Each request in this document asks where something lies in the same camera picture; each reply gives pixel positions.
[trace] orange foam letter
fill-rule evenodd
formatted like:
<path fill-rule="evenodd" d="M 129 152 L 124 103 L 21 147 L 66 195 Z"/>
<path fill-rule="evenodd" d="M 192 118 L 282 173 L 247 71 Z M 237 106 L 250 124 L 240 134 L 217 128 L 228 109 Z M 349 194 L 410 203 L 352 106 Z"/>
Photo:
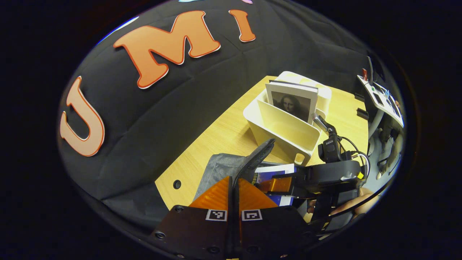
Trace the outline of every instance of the orange foam letter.
<path fill-rule="evenodd" d="M 85 121 L 89 129 L 88 136 L 85 139 L 77 136 L 67 123 L 67 116 L 64 111 L 61 114 L 60 134 L 79 154 L 93 156 L 103 144 L 104 124 L 96 110 L 88 103 L 80 91 L 81 81 L 82 77 L 79 76 L 72 84 L 71 90 L 67 94 L 66 105 L 72 105 L 77 114 Z"/>
<path fill-rule="evenodd" d="M 132 59 L 140 78 L 139 88 L 148 88 L 169 71 L 167 64 L 159 64 L 152 56 L 155 52 L 175 63 L 184 62 L 186 38 L 191 45 L 189 56 L 199 58 L 220 48 L 204 21 L 204 11 L 190 11 L 178 15 L 171 32 L 152 26 L 142 26 L 122 36 L 114 48 L 123 46 Z"/>
<path fill-rule="evenodd" d="M 247 13 L 241 10 L 230 10 L 228 12 L 236 19 L 237 26 L 241 32 L 241 35 L 239 35 L 241 42 L 250 42 L 255 40 L 255 34 L 252 33 L 249 21 L 247 20 Z"/>

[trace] hand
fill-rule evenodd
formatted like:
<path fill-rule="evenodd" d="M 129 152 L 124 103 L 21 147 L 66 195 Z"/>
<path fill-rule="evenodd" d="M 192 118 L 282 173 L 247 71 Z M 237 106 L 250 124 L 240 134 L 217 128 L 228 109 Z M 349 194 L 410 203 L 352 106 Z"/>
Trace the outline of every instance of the hand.
<path fill-rule="evenodd" d="M 361 201 L 367 199 L 368 197 L 370 197 L 372 194 L 374 194 L 372 191 L 370 191 L 369 189 L 366 189 L 366 188 L 359 188 L 359 196 L 357 198 L 354 198 L 348 202 L 346 202 L 345 204 L 343 204 L 342 206 L 340 207 L 337 207 L 335 210 L 333 210 L 330 214 L 333 215 L 333 214 L 337 214 L 341 211 L 344 211 L 344 210 L 347 210 L 351 207 L 353 207 L 354 205 L 360 203 Z M 356 208 L 354 210 L 354 216 L 353 218 L 355 218 L 357 215 L 359 214 L 362 214 L 362 213 L 366 213 L 369 209 L 372 208 L 372 206 L 378 201 L 378 196 L 376 196 L 375 198 L 371 199 L 370 201 L 366 202 L 366 204 Z M 309 203 L 310 205 L 310 208 L 308 208 L 308 213 L 313 213 L 315 211 L 315 209 L 313 208 L 315 205 L 316 205 L 316 200 L 312 200 L 310 201 Z"/>

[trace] orange plastic piece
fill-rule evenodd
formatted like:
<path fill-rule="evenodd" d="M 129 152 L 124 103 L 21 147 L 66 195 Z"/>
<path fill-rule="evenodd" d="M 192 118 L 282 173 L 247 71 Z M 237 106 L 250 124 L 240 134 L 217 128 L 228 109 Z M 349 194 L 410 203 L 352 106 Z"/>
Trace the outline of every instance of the orange plastic piece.
<path fill-rule="evenodd" d="M 258 187 L 262 192 L 289 192 L 292 177 L 271 179 L 260 183 Z"/>
<path fill-rule="evenodd" d="M 239 213 L 243 210 L 275 208 L 278 205 L 250 182 L 239 179 Z"/>
<path fill-rule="evenodd" d="M 228 210 L 228 183 L 230 177 L 226 177 L 206 190 L 189 205 L 193 208 Z"/>

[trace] light wood tabletop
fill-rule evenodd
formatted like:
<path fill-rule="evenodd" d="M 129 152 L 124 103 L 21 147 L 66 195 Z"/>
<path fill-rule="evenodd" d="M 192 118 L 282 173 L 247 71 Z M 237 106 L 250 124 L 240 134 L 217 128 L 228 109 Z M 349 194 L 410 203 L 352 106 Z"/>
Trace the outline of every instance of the light wood tabletop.
<path fill-rule="evenodd" d="M 226 153 L 248 156 L 258 145 L 247 120 L 243 116 L 244 108 L 265 89 L 265 83 L 274 80 L 266 76 L 246 94 L 239 98 L 219 118 L 217 118 L 155 181 L 165 205 L 170 210 L 174 205 L 188 206 L 192 203 L 197 188 L 204 174 L 205 167 L 212 155 Z M 338 135 L 349 138 L 360 151 L 367 152 L 367 120 L 357 116 L 356 110 L 365 110 L 364 102 L 354 95 L 333 87 L 332 99 L 326 121 L 333 125 Z M 328 136 L 322 132 L 318 144 Z M 342 141 L 346 150 L 354 147 L 346 140 Z M 270 154 L 265 161 L 276 163 L 293 163 L 284 161 Z M 319 159 L 317 148 L 307 165 L 323 164 Z M 175 189 L 173 183 L 181 181 L 181 187 Z"/>

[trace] letter m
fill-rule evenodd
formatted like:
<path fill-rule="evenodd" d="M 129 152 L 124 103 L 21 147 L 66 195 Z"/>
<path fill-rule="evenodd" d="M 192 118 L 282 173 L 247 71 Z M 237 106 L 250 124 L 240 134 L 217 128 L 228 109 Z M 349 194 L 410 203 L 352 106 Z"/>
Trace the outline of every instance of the letter m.
<path fill-rule="evenodd" d="M 167 75 L 167 64 L 159 64 L 151 52 L 181 65 L 184 62 L 186 39 L 191 45 L 189 56 L 199 58 L 220 49 L 204 21 L 204 11 L 190 11 L 178 15 L 171 32 L 152 26 L 142 26 L 122 36 L 114 48 L 123 46 L 132 59 L 140 78 L 139 88 L 148 88 Z"/>

